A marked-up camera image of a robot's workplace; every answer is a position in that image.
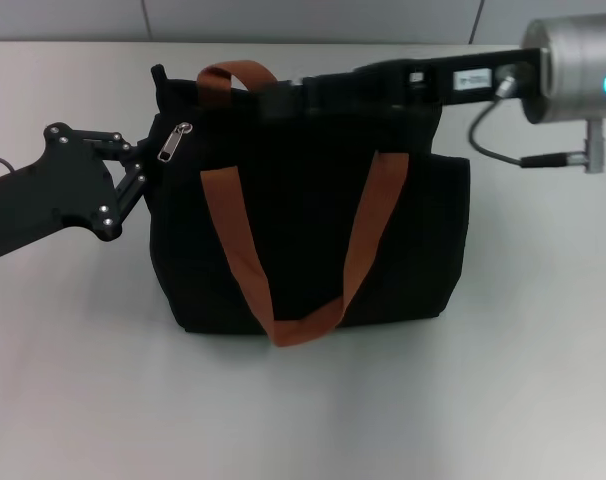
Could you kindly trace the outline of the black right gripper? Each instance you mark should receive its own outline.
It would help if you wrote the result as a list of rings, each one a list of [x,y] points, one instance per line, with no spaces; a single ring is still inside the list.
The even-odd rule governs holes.
[[[303,118],[308,112],[374,114],[416,105],[490,101],[508,76],[515,78],[511,98],[538,97],[541,51],[535,48],[388,60],[347,73],[279,81],[257,97],[264,119]]]

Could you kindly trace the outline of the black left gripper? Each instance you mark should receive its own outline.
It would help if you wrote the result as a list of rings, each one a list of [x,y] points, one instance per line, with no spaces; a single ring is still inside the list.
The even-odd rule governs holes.
[[[148,138],[131,143],[118,132],[54,123],[44,142],[37,161],[0,176],[0,257],[72,227],[113,241],[148,185]],[[126,168],[117,187],[106,161]]]

